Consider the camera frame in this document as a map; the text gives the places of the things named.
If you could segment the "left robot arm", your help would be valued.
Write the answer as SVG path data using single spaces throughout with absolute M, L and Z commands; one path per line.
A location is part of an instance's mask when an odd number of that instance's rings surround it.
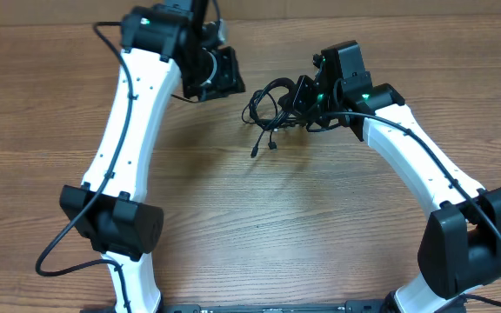
M 119 22 L 119 75 L 102 141 L 79 186 L 59 203 L 71 225 L 110 270 L 116 312 L 158 312 L 162 295 L 152 251 L 164 224 L 146 203 L 150 160 L 176 90 L 196 103 L 245 90 L 221 18 L 206 20 L 205 1 L 137 6 Z

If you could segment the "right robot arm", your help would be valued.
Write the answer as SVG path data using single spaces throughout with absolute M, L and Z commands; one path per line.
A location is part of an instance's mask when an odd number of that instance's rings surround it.
M 422 130 L 404 98 L 376 85 L 359 45 L 343 42 L 313 57 L 314 77 L 291 83 L 280 105 L 310 132 L 350 128 L 418 200 L 426 226 L 419 273 L 372 304 L 377 312 L 461 312 L 476 289 L 501 278 L 501 188 L 486 189 Z

